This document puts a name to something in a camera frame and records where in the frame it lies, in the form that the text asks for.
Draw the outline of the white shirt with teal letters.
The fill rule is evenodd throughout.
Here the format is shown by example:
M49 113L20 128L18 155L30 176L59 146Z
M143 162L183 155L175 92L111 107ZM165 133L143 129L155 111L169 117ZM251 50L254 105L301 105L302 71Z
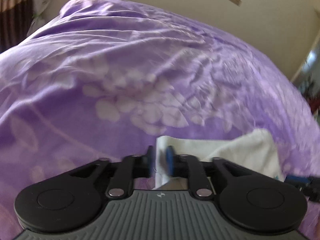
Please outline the white shirt with teal letters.
M161 136L156 140L155 189L184 190L185 179L170 178L166 164L165 150L172 146L177 154L196 156L200 161L209 162L219 157L284 181L278 151L271 133L266 129L255 129L233 140L194 140Z

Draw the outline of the purple floral bed sheet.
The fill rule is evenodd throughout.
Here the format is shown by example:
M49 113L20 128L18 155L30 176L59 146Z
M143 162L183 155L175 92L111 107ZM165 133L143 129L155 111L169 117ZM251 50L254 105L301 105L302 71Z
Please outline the purple floral bed sheet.
M319 125L262 52L201 22L121 0L71 0L1 54L1 239L30 184L157 137L268 130L283 174L319 174Z

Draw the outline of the brown striped curtain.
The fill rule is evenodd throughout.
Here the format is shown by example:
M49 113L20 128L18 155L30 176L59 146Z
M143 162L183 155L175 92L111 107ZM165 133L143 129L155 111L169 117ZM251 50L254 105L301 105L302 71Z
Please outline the brown striped curtain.
M33 20L33 0L1 0L1 52L27 37Z

